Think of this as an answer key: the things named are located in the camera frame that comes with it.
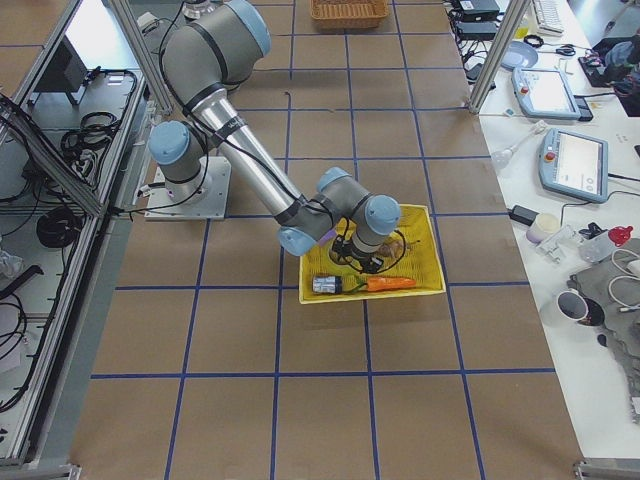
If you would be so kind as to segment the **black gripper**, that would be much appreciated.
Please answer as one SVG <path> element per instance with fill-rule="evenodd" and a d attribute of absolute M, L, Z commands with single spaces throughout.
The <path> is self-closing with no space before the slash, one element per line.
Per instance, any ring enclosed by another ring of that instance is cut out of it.
<path fill-rule="evenodd" d="M 351 262 L 346 266 L 359 273 L 378 273 L 384 264 L 384 261 L 376 255 L 376 252 L 360 250 L 351 239 L 347 239 L 343 235 L 338 235 L 333 240 L 331 248 L 348 250 Z"/>

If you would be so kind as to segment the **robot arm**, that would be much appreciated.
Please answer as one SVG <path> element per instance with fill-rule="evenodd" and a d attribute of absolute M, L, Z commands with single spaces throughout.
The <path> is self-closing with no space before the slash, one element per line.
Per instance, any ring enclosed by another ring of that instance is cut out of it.
<path fill-rule="evenodd" d="M 340 220 L 352 221 L 352 234 L 332 246 L 338 260 L 361 273 L 385 270 L 378 250 L 396 231 L 398 202 L 375 195 L 345 170 L 332 167 L 306 198 L 274 162 L 239 116 L 227 89 L 246 81 L 254 64 L 271 49 L 268 27 L 247 1 L 228 1 L 178 28 L 159 53 L 165 85 L 181 108 L 182 122 L 163 122 L 152 132 L 149 149 L 167 181 L 201 173 L 200 160 L 216 148 L 229 161 L 279 223 L 280 245 L 302 256 Z"/>

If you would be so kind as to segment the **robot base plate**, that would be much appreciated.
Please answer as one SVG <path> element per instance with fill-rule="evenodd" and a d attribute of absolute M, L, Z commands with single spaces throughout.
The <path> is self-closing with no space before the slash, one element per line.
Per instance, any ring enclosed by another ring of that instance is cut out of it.
<path fill-rule="evenodd" d="M 149 191 L 144 216 L 157 221 L 224 219 L 231 178 L 231 165 L 226 158 L 200 158 L 200 172 L 186 183 L 176 184 L 165 179 L 156 168 L 154 182 L 162 186 Z"/>

